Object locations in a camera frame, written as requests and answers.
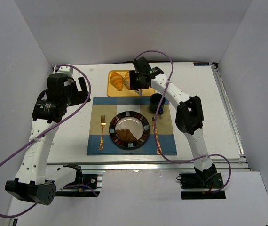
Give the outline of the small striped croissant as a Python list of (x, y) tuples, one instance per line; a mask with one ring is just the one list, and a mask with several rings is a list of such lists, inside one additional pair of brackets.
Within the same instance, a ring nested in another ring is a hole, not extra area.
[(123, 84), (125, 85), (125, 87), (130, 90), (131, 87), (130, 87), (130, 76), (129, 76), (129, 72), (126, 72), (125, 73), (125, 76), (123, 78)]

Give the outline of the brown chocolate croissant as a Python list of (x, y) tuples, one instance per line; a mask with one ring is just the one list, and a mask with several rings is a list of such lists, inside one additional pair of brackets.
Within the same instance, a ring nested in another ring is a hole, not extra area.
[(118, 129), (115, 130), (115, 133), (117, 137), (123, 142), (133, 143), (137, 141), (136, 137), (131, 133), (129, 129)]

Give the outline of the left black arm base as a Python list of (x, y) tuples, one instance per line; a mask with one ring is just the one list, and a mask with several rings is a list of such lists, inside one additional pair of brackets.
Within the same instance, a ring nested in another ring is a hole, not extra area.
[(83, 182), (79, 186), (60, 189), (56, 192), (56, 197), (97, 197), (102, 187), (101, 174), (84, 174)]

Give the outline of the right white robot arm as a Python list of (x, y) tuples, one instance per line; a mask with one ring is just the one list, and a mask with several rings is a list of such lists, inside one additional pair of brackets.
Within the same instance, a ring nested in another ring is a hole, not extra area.
[(217, 171), (208, 155), (203, 136), (204, 116), (201, 99), (181, 91), (160, 68), (151, 68), (146, 58), (135, 59), (133, 65), (135, 69), (129, 72), (131, 90), (151, 87), (174, 106), (175, 124), (185, 135), (193, 155), (196, 180), (200, 185), (207, 186)]

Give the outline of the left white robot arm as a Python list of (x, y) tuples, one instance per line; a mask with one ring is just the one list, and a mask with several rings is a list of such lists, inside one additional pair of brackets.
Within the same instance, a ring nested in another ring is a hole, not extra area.
[(71, 65), (56, 66), (47, 78), (47, 89), (37, 98), (31, 144), (14, 180), (5, 184), (5, 190), (20, 201), (49, 205), (58, 190), (83, 182), (82, 169), (75, 164), (63, 165), (46, 176), (49, 152), (67, 107), (90, 101), (84, 77), (75, 80), (73, 69)]

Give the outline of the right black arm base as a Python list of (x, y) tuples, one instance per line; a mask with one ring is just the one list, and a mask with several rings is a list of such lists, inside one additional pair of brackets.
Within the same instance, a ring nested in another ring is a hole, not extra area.
[(182, 200), (226, 199), (224, 183), (220, 173), (204, 183), (193, 173), (183, 173), (176, 177), (181, 185)]

